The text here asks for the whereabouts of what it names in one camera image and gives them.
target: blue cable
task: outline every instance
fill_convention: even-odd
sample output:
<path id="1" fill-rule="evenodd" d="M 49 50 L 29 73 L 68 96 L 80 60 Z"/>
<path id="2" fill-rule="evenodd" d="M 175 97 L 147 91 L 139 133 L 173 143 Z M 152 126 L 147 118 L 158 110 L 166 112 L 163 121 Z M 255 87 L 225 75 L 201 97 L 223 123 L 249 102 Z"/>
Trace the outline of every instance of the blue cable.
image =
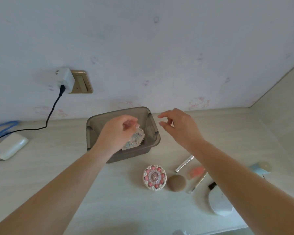
<path id="1" fill-rule="evenodd" d="M 9 121 L 9 122 L 0 124 L 0 127 L 5 126 L 5 125 L 9 125 L 9 124 L 11 124 L 11 125 L 0 131 L 0 136 L 7 134 L 9 129 L 11 129 L 14 126 L 17 126 L 18 121 Z"/>

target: gold wall socket plate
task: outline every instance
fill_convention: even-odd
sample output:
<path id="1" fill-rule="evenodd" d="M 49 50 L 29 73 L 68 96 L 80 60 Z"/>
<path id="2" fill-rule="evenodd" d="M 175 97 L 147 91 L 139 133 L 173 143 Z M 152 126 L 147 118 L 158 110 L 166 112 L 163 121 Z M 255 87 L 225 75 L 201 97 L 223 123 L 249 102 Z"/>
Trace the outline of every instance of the gold wall socket plate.
<path id="1" fill-rule="evenodd" d="M 75 79 L 74 87 L 69 94 L 90 94 L 92 88 L 88 80 L 87 74 L 82 70 L 71 70 L 71 73 Z"/>

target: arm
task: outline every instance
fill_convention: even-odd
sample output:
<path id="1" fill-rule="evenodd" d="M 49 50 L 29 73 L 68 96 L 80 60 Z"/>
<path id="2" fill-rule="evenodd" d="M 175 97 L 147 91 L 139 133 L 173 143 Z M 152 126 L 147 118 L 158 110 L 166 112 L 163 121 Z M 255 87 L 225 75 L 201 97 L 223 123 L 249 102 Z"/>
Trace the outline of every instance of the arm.
<path id="1" fill-rule="evenodd" d="M 158 117 L 168 118 L 159 124 L 202 163 L 254 233 L 294 234 L 293 197 L 205 141 L 188 114 L 174 109 Z"/>
<path id="2" fill-rule="evenodd" d="M 138 126 L 137 119 L 127 115 L 106 123 L 89 152 L 0 222 L 0 234 L 64 233 L 102 167 Z"/>

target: right hand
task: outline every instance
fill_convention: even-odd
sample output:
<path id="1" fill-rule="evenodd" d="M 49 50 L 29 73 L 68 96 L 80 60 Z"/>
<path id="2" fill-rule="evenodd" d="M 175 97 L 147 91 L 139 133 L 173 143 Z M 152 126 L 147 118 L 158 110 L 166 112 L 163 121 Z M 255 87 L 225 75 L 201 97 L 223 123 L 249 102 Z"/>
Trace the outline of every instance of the right hand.
<path id="1" fill-rule="evenodd" d="M 190 151 L 192 145 L 205 142 L 194 119 L 179 109 L 168 110 L 158 115 L 158 118 L 168 118 L 168 122 L 159 122 L 174 140 L 183 148 Z"/>

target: left hand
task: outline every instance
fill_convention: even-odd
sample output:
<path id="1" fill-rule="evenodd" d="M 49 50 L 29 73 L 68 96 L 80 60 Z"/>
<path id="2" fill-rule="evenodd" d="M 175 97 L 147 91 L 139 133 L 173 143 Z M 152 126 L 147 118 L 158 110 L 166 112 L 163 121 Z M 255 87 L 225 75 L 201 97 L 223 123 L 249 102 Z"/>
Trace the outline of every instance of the left hand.
<path id="1" fill-rule="evenodd" d="M 115 117 L 105 124 L 91 151 L 100 150 L 110 158 L 129 141 L 137 128 L 137 118 L 130 115 Z"/>

